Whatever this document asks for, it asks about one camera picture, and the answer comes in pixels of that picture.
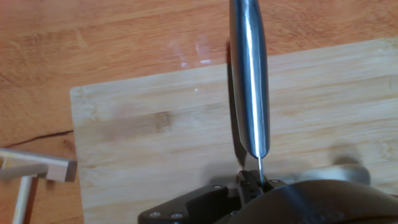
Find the wooden cutting board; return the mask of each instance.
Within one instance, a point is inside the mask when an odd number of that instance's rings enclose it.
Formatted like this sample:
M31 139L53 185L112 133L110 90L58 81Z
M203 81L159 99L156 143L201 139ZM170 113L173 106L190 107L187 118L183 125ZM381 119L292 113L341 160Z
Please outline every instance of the wooden cutting board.
M397 48L397 39L380 39L269 57L266 174L356 160L373 186L397 194ZM141 211L240 169L227 65L80 86L70 96L86 224L136 223Z

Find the wood grain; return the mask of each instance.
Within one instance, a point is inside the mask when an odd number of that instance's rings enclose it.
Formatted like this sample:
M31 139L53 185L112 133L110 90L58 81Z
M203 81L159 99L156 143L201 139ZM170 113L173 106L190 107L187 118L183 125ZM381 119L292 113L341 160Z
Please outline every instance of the wood grain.
M260 4L271 55L398 35L395 0ZM0 147L71 158L73 134L57 136L73 129L70 88L225 62L227 0L0 5ZM18 185L1 187L0 200L14 203L8 193ZM81 205L70 200L80 196L78 183L68 186L69 197L61 185L52 190L58 198L38 193L35 206L56 212L34 209L31 223L81 223ZM66 209L58 211L60 202ZM1 223L13 209L1 207Z
M351 157L374 187L397 194L397 61L398 39L269 57L266 173ZM233 181L239 170L225 64L70 94L85 223L135 223L141 211L221 177Z

